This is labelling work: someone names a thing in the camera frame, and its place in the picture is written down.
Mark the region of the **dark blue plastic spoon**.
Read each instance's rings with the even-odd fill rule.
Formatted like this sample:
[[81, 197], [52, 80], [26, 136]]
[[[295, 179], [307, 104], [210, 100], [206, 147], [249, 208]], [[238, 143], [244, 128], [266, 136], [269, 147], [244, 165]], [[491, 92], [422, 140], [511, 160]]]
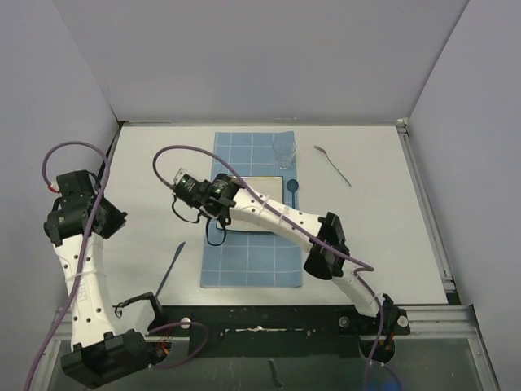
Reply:
[[292, 178], [287, 181], [287, 190], [291, 193], [291, 205], [292, 208], [296, 208], [296, 192], [299, 189], [299, 183], [296, 179]]

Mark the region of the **blue checked cloth napkin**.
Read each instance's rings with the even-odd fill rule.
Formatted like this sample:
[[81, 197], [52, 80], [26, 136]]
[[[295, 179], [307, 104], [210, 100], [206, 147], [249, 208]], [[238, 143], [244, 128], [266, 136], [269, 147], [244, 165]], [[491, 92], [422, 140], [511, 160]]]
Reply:
[[[292, 207], [287, 181], [297, 179], [296, 161], [280, 169], [274, 161], [273, 142], [283, 133], [216, 133], [213, 153], [243, 177], [283, 177], [284, 201]], [[224, 234], [211, 222], [204, 245], [200, 286], [202, 288], [297, 288], [302, 285], [302, 251], [291, 241], [271, 232]]]

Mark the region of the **dark blue plastic knife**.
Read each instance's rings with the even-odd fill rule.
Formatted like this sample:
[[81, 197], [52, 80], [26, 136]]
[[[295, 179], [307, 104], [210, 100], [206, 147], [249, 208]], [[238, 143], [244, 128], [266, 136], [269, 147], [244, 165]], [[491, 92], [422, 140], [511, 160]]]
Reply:
[[162, 280], [160, 281], [160, 284], [159, 284], [159, 286], [158, 286], [158, 288], [157, 288], [157, 290], [156, 290], [156, 292], [155, 292], [155, 294], [156, 294], [157, 296], [159, 296], [160, 293], [162, 292], [162, 289], [164, 288], [164, 285], [166, 284], [166, 281], [167, 281], [168, 277], [170, 276], [170, 273], [171, 273], [171, 271], [172, 271], [172, 268], [173, 268], [173, 266], [174, 266], [176, 260], [177, 260], [178, 257], [180, 256], [182, 250], [184, 249], [185, 245], [186, 245], [186, 241], [183, 241], [183, 242], [181, 242], [181, 243], [177, 246], [176, 251], [175, 251], [174, 254], [173, 254], [173, 259], [172, 259], [172, 261], [170, 262], [170, 264], [169, 264], [167, 270], [165, 271], [164, 276], [163, 276]]

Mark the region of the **silver metal fork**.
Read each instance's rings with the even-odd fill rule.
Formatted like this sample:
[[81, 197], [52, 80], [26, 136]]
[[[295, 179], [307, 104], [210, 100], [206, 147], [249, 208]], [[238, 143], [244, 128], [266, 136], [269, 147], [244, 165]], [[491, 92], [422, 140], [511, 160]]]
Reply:
[[349, 187], [352, 187], [352, 184], [350, 183], [350, 181], [348, 180], [348, 178], [339, 170], [339, 168], [335, 165], [335, 163], [331, 160], [331, 158], [329, 157], [328, 153], [326, 152], [326, 150], [318, 145], [313, 145], [314, 149], [319, 151], [321, 154], [324, 155], [324, 157], [326, 158], [326, 160], [328, 161], [328, 163], [330, 164], [330, 166], [336, 171], [336, 173], [345, 181], [345, 183], [349, 186]]

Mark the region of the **square white plate black rim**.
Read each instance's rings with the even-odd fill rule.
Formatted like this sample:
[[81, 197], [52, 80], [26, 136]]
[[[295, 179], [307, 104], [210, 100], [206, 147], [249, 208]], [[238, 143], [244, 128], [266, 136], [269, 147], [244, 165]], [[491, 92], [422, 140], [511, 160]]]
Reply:
[[[270, 196], [279, 203], [284, 201], [283, 177], [280, 176], [260, 176], [243, 177], [243, 180], [255, 191], [259, 191], [263, 196]], [[249, 222], [232, 220], [226, 227], [228, 231], [237, 232], [268, 232], [268, 230], [255, 226]]]

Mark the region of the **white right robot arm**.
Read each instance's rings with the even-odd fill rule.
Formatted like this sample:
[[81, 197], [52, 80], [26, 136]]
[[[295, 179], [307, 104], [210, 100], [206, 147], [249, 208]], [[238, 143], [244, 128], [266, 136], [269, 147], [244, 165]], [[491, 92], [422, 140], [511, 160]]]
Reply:
[[304, 270], [331, 281], [348, 297], [365, 328], [380, 333], [392, 322], [388, 296], [372, 288], [362, 275], [374, 268], [350, 255], [339, 217], [305, 213], [273, 200], [241, 178], [218, 174], [200, 181], [180, 170], [172, 185], [175, 200], [227, 226], [246, 222], [291, 241], [307, 254]]

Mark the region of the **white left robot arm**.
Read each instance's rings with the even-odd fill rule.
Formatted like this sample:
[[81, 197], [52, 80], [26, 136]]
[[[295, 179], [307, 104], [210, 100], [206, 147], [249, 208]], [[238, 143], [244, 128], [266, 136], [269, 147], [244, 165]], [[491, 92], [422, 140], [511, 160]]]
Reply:
[[72, 296], [72, 351], [60, 362], [66, 376], [96, 389], [161, 361], [145, 335], [161, 332], [166, 315], [153, 292], [117, 305], [109, 297], [103, 242], [124, 226], [126, 214], [97, 195], [101, 186], [87, 170], [59, 175], [57, 186], [44, 231]]

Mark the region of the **clear wine glass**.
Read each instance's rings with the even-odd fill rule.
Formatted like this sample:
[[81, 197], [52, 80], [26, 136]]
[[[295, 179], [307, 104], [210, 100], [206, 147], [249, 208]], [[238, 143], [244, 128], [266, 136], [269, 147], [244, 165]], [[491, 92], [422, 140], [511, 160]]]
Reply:
[[277, 137], [273, 142], [274, 161], [280, 169], [289, 169], [295, 158], [296, 142], [293, 137]]

